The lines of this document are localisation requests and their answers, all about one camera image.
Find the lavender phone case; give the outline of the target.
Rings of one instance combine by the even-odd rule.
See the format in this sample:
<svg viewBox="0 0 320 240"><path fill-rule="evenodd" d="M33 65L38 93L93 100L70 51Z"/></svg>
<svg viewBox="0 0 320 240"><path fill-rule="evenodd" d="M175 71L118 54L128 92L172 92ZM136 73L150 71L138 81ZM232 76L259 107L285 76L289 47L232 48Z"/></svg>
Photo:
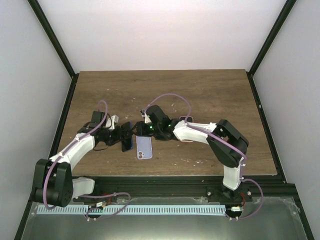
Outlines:
<svg viewBox="0 0 320 240"><path fill-rule="evenodd" d="M153 157L152 140L150 137L136 136L136 154L139 160Z"/></svg>

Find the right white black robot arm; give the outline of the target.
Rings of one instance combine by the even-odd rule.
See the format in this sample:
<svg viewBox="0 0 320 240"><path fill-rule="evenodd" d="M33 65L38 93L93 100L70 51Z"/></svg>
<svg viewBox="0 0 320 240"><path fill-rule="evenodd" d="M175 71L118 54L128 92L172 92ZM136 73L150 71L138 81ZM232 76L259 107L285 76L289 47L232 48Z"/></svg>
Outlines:
<svg viewBox="0 0 320 240"><path fill-rule="evenodd" d="M164 126L139 121L132 131L136 136L153 137L158 141L194 141L208 145L223 165L223 198L232 202L240 196L249 141L229 121L221 119L217 123L203 124L172 120Z"/></svg>

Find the bare black phone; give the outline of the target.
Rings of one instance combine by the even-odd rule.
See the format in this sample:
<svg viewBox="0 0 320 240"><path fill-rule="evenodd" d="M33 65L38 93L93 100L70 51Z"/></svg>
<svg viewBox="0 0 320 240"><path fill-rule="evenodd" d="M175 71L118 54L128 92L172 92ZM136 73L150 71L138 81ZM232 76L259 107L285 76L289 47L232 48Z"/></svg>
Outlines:
<svg viewBox="0 0 320 240"><path fill-rule="evenodd" d="M184 122L189 122L189 123L194 122L193 117L191 117L191 116L189 116L189 117L181 116L179 119Z"/></svg>

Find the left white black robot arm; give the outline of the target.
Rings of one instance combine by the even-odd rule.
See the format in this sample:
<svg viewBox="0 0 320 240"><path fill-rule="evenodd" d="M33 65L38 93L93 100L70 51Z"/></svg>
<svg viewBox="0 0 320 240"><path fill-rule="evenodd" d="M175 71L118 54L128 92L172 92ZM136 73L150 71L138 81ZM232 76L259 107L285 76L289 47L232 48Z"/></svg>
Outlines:
<svg viewBox="0 0 320 240"><path fill-rule="evenodd" d="M111 147L121 143L122 152L133 147L132 123L118 125L117 115L108 116L103 111L94 111L91 121L87 122L75 138L59 153L49 159L37 161L31 188L31 199L43 203L50 210L53 207L66 207L70 201L85 196L97 202L102 189L95 185L92 178L73 177L73 169L80 160L98 143Z"/></svg>

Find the pink phone case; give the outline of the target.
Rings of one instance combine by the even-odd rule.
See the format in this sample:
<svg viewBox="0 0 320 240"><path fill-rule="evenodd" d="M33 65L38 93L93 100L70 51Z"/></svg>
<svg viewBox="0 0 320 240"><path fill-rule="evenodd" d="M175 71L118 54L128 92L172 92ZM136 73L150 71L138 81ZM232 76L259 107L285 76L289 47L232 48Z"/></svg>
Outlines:
<svg viewBox="0 0 320 240"><path fill-rule="evenodd" d="M186 120L187 122L193 123L194 122L194 118L192 116L186 117L186 116L180 116L179 117L180 121L184 121ZM182 139L181 142L183 143L192 143L193 140L190 139Z"/></svg>

